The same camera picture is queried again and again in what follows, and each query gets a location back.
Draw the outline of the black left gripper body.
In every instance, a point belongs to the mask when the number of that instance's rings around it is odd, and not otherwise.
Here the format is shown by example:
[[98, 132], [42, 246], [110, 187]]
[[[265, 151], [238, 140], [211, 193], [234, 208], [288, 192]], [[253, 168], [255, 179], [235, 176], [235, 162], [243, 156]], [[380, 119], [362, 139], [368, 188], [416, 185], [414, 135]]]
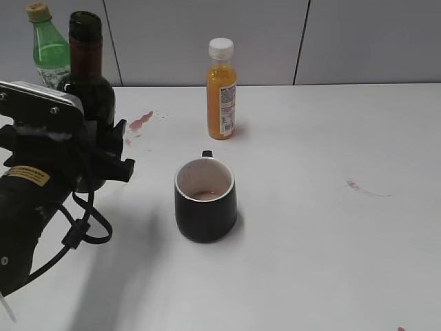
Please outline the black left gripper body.
[[51, 133], [43, 128], [5, 125], [1, 147], [12, 156], [4, 162], [14, 175], [25, 167], [25, 178], [42, 172], [73, 192], [87, 193], [106, 181], [127, 183], [134, 172], [134, 160], [117, 159], [88, 139], [85, 124], [75, 134]]

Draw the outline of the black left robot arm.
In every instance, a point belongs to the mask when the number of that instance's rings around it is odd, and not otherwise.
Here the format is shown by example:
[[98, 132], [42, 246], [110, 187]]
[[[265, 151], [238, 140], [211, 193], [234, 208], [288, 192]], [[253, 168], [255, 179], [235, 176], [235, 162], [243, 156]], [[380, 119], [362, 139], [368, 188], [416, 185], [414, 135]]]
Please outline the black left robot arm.
[[[103, 146], [89, 141], [85, 127], [60, 141], [10, 124], [1, 128], [1, 147], [12, 153], [1, 175], [2, 296], [39, 278], [81, 242], [101, 245], [112, 238], [94, 193], [104, 181], [128, 182], [134, 172], [134, 160], [121, 158], [126, 125], [121, 120], [107, 131]], [[57, 212], [70, 229], [62, 248], [33, 272], [35, 248]]]

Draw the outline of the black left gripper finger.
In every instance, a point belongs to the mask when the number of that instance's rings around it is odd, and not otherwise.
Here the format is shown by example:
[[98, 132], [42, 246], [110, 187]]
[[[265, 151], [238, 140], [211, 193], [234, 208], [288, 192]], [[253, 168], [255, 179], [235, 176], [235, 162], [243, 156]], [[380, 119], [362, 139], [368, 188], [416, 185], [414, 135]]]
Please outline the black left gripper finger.
[[111, 156], [120, 159], [123, 153], [124, 134], [127, 121], [121, 119], [110, 133], [109, 153]]

